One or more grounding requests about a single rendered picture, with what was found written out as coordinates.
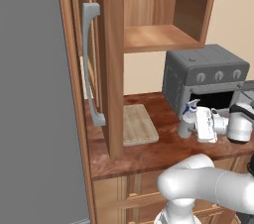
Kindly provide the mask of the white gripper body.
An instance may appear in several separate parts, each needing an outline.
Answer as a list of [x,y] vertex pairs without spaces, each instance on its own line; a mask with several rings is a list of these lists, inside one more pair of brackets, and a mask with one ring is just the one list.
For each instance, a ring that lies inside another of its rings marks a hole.
[[217,142],[217,136],[213,130],[213,120],[209,108],[197,108],[195,128],[197,132],[197,140],[200,143],[215,144]]

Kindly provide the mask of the grey spray bottle blue nozzle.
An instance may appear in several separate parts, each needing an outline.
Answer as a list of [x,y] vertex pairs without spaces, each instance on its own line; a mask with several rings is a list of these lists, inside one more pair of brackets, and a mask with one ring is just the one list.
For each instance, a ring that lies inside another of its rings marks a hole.
[[178,129],[178,134],[181,138],[189,138],[191,130],[194,128],[196,122],[197,103],[199,99],[189,101],[183,111],[181,122]]

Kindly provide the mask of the light wooden cutting board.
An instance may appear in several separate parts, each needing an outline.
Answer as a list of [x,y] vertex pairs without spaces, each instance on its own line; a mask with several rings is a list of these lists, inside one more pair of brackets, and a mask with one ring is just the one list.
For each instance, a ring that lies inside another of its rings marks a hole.
[[123,107],[123,145],[136,146],[159,141],[158,132],[143,104]]

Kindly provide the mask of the wooden cabinet door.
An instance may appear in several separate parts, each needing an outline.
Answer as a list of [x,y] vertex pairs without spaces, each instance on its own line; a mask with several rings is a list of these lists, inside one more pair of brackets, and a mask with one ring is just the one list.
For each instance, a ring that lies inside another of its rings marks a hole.
[[124,72],[124,1],[72,0],[77,52],[83,58],[82,6],[98,3],[100,15],[88,31],[88,72],[91,98],[97,112],[103,113],[103,131],[109,156],[123,155],[123,72]]

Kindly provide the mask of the wooden base cabinet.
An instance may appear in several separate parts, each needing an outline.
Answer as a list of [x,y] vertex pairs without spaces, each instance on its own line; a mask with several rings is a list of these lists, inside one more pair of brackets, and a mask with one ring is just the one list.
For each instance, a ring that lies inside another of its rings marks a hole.
[[[153,224],[166,200],[159,194],[160,170],[97,180],[93,183],[97,224]],[[215,203],[197,200],[201,224],[243,224],[241,217]]]

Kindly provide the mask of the grey toaster oven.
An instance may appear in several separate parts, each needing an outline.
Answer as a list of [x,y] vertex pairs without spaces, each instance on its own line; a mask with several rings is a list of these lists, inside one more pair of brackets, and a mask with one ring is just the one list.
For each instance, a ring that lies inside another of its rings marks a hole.
[[167,51],[162,92],[179,118],[195,99],[198,106],[227,109],[237,101],[249,67],[220,45]]

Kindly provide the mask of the wooden fridge side panel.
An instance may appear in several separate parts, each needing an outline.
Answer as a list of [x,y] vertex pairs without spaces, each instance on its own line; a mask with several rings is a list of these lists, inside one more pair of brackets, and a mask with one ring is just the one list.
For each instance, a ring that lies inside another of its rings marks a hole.
[[86,121],[84,111],[84,98],[82,89],[82,77],[80,62],[75,43],[74,35],[74,22],[71,7],[71,0],[60,0],[62,18],[63,18],[63,31],[65,38],[65,46],[67,51],[67,60],[71,80],[71,90],[73,95],[75,119],[77,124],[77,131],[79,136],[79,146],[81,153],[83,176],[86,187],[87,203],[90,215],[90,223],[96,223],[95,206],[93,200],[92,181],[90,173],[90,164],[87,147],[87,134],[86,134]]

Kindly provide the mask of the grey fridge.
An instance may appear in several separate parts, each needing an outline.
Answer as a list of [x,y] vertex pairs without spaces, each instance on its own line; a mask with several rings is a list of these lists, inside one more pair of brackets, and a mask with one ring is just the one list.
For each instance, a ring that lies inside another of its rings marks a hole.
[[0,224],[90,224],[60,0],[0,0]]

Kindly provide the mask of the wooden wall cabinet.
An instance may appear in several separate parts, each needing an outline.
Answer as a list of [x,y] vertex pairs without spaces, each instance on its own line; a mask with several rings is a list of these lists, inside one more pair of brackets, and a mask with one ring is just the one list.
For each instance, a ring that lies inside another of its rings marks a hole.
[[204,46],[214,0],[124,0],[124,52]]

